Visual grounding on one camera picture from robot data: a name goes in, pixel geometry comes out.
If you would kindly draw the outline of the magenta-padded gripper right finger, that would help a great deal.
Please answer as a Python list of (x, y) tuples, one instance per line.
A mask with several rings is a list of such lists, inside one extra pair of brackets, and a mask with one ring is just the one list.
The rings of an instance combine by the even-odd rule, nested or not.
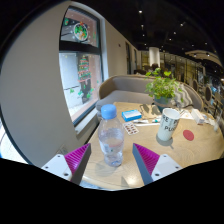
[(167, 154), (158, 155), (150, 149), (136, 143), (133, 144), (132, 153), (145, 185), (182, 169)]

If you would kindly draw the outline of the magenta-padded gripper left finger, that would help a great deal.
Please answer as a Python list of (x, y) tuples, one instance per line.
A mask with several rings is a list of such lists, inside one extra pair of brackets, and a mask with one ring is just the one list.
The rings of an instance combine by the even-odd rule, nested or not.
[(89, 157), (91, 144), (85, 144), (66, 155), (56, 154), (42, 169), (79, 185)]

